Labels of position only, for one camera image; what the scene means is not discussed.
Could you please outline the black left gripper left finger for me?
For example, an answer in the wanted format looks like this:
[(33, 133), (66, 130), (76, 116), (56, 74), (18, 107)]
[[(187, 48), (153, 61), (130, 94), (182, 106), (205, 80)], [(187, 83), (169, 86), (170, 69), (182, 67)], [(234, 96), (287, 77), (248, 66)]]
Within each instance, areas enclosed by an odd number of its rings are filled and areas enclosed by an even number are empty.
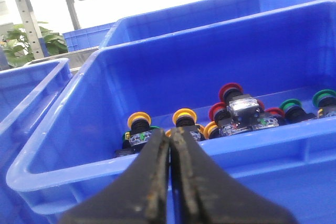
[(166, 223), (169, 139), (162, 129), (104, 190), (67, 210), (59, 223)]

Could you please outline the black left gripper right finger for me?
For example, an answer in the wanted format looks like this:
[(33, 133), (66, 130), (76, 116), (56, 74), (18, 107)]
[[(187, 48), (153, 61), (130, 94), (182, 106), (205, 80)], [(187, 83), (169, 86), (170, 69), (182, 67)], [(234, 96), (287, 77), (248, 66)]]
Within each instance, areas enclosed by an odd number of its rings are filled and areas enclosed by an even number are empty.
[(297, 223), (286, 208), (222, 170), (187, 127), (171, 131), (171, 177), (179, 223)]

